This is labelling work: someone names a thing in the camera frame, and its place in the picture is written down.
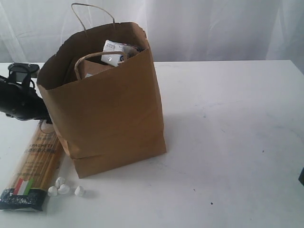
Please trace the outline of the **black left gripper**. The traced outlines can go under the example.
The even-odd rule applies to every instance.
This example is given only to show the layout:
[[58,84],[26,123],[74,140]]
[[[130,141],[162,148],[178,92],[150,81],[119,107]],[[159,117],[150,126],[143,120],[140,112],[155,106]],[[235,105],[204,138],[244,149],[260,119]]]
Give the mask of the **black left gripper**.
[[51,123],[46,105],[34,87],[22,87],[0,77],[0,111],[7,117],[20,121],[45,120]]

